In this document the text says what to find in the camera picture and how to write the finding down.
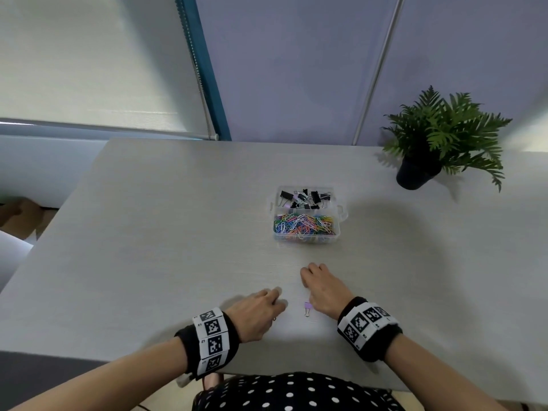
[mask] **pile of paper clips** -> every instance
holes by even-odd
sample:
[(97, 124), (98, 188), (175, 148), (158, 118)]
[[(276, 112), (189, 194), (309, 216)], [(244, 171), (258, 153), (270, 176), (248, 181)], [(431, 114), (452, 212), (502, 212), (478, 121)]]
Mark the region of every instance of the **pile of paper clips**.
[(293, 193), (285, 192), (279, 195), (282, 199), (278, 206), (288, 207), (290, 209), (319, 209), (320, 203), (322, 208), (326, 208), (327, 201), (331, 200), (331, 193), (318, 193), (303, 189), (302, 192), (294, 191)]
[(288, 213), (276, 215), (274, 232), (288, 235), (334, 235), (333, 223), (331, 216)]

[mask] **roller blind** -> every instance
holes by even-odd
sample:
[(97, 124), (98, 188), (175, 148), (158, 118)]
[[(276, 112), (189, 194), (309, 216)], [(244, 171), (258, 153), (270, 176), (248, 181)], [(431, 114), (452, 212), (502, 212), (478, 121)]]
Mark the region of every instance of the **roller blind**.
[(0, 0), (0, 117), (214, 136), (174, 0)]

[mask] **potted plant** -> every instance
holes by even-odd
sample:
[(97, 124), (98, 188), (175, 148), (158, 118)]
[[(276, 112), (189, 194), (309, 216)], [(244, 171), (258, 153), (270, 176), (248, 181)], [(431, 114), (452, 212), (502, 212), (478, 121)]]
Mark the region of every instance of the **potted plant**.
[(415, 190), (442, 169), (456, 174), (473, 167), (489, 172), (500, 192), (504, 176), (497, 133), (512, 119), (480, 111), (468, 93), (449, 97), (447, 102), (430, 86), (414, 105), (387, 116), (392, 125), (383, 128), (394, 138), (384, 151), (403, 157), (398, 184)]

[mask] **tabletop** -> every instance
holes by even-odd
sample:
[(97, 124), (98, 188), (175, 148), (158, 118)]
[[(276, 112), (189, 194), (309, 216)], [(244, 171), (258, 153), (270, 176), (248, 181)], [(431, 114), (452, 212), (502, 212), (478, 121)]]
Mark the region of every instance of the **tabletop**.
[[(197, 313), (280, 286), (288, 308), (225, 368), (403, 388), (312, 310), (299, 269), (324, 262), (404, 332), (499, 399), (548, 403), (548, 154), (487, 174), (396, 184), (377, 147), (114, 138), (0, 294), (0, 350), (112, 360)], [(333, 187), (332, 244), (275, 241), (280, 185)]]

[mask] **plastic container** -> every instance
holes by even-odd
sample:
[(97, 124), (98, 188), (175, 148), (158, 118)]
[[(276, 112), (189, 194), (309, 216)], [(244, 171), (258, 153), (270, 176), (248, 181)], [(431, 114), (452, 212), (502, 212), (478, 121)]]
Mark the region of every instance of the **plastic container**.
[[(293, 193), (294, 191), (302, 191), (303, 189), (308, 189), (310, 191), (317, 191), (318, 193), (330, 193), (331, 200), (323, 200), (320, 205), (320, 209), (291, 209), (289, 207), (284, 207), (283, 204), (285, 199), (280, 197), (280, 193), (283, 191)], [(274, 228), (274, 221), (278, 215), (285, 214), (307, 214), (307, 215), (325, 215), (331, 216), (333, 219), (333, 224), (331, 226), (333, 235), (309, 235), (309, 234), (298, 234), (298, 233), (276, 233)], [(280, 186), (276, 191), (275, 198), (270, 203), (270, 215), (272, 220), (272, 233), (274, 234), (274, 239), (277, 241), (293, 241), (293, 242), (302, 242), (310, 244), (328, 244), (335, 242), (339, 239), (341, 234), (340, 222), (346, 220), (348, 217), (348, 212), (346, 207), (337, 202), (337, 197), (334, 193), (332, 187), (316, 187), (316, 186)]]

